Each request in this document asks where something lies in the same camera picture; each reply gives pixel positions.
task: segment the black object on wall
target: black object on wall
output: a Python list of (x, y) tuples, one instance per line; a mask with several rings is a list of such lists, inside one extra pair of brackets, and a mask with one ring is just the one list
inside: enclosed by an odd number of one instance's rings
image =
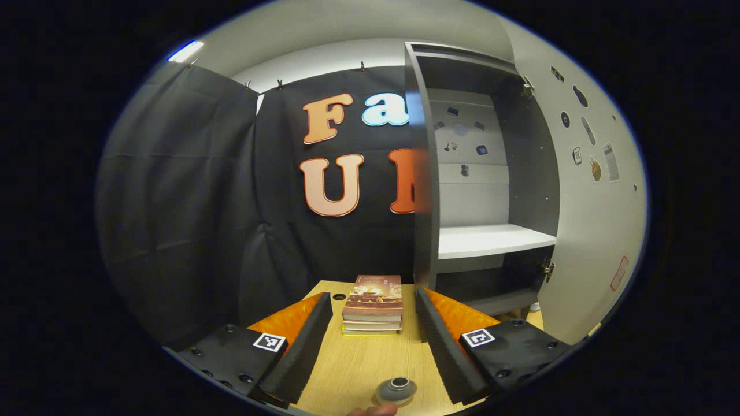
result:
[(112, 284), (157, 342), (176, 351), (308, 292), (266, 245), (252, 178), (256, 103), (236, 81), (162, 65), (102, 155), (95, 215)]
[[(403, 67), (374, 67), (307, 78), (264, 93), (255, 133), (258, 208), (263, 226), (274, 238), (269, 242), (271, 252), (290, 247), (309, 268), (310, 286), (319, 280), (354, 281), (357, 275), (401, 275), (403, 283), (413, 281), (414, 215), (390, 210), (397, 176), (388, 157), (393, 150), (411, 148), (410, 129), (408, 124), (369, 126), (362, 120), (370, 96), (403, 97), (403, 79)], [(343, 121), (329, 122), (337, 135), (304, 144), (308, 116), (303, 106), (345, 93), (353, 102), (340, 105)], [(324, 172), (326, 197), (336, 201), (343, 197), (343, 178), (335, 161), (348, 154), (364, 157), (359, 166), (359, 202), (344, 216), (318, 215), (306, 203), (299, 166), (313, 158), (329, 161)]]

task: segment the ceiling light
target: ceiling light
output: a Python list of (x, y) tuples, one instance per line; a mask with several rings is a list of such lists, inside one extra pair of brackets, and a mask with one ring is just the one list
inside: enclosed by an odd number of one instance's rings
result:
[(188, 56), (191, 56), (193, 53), (195, 53), (196, 50), (199, 50), (204, 45), (201, 41), (192, 41), (184, 48), (177, 51), (174, 55), (170, 56), (167, 61), (175, 61), (175, 62), (185, 62)]

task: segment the gray cabinet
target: gray cabinet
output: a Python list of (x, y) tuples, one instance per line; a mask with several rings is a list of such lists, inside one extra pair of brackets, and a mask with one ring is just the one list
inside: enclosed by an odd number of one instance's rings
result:
[(414, 281), (489, 315), (537, 301), (559, 177), (542, 112), (511, 62), (406, 42)]

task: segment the sticker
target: sticker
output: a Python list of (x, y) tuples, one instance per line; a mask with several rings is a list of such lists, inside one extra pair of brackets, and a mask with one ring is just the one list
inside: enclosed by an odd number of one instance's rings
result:
[(611, 148), (611, 142), (604, 145), (603, 150), (606, 167), (609, 169), (609, 182), (616, 182), (619, 180), (619, 166), (616, 164), (616, 156), (614, 155), (614, 149)]
[(255, 341), (253, 346), (257, 348), (266, 349), (267, 351), (277, 352), (285, 342), (285, 337), (279, 335), (262, 333), (259, 338)]
[(591, 126), (588, 125), (588, 121), (586, 121), (586, 117), (581, 117), (581, 122), (583, 123), (583, 128), (586, 129), (586, 134), (588, 134), (588, 140), (591, 141), (591, 144), (596, 146), (596, 137), (593, 136), (593, 132), (591, 131)]
[(565, 77), (562, 76), (562, 74), (558, 70), (556, 70), (555, 67), (553, 67), (552, 65), (550, 66), (550, 72), (555, 76), (556, 80), (562, 83), (565, 83)]
[(601, 166), (599, 166), (599, 162), (593, 159), (593, 156), (591, 156), (591, 175), (594, 182), (598, 182), (601, 179)]
[(578, 102), (581, 103), (583, 108), (588, 108), (588, 100), (586, 99), (586, 96), (581, 93), (581, 90), (576, 88), (575, 85), (573, 85), (573, 92), (576, 93), (576, 98), (578, 98)]
[(611, 291), (616, 292), (616, 288), (619, 287), (619, 284), (622, 282), (622, 278), (625, 276), (625, 273), (627, 272), (627, 265), (630, 263), (629, 260), (627, 260), (627, 256), (622, 256), (622, 261), (619, 262), (619, 268), (616, 270), (616, 273), (614, 274), (614, 279), (611, 280)]
[(472, 348), (483, 345), (484, 343), (489, 343), (496, 339), (485, 329), (478, 329), (476, 331), (466, 332), (465, 334), (462, 334), (462, 337), (465, 338), (466, 341), (468, 341), (468, 345), (470, 345), (470, 347)]
[(573, 149), (573, 161), (576, 163), (576, 166), (580, 165), (581, 162), (583, 162), (583, 159), (581, 159), (581, 148), (576, 147)]
[(365, 105), (368, 109), (363, 112), (363, 122), (369, 126), (403, 126), (408, 123), (406, 102), (398, 94), (376, 94), (366, 99)]

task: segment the wooden table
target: wooden table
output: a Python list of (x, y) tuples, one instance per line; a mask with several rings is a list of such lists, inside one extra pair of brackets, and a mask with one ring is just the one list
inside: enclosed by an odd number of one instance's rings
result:
[[(306, 297), (319, 292), (349, 295), (352, 283), (321, 281)], [(346, 416), (355, 407), (373, 406), (377, 385), (403, 376), (418, 385), (410, 404), (398, 415), (449, 415), (464, 406), (452, 404), (428, 343), (422, 343), (416, 316), (414, 285), (404, 284), (403, 330), (390, 337), (345, 337), (342, 308), (347, 299), (332, 299), (334, 316), (326, 329), (316, 365), (295, 408), (316, 415)]]

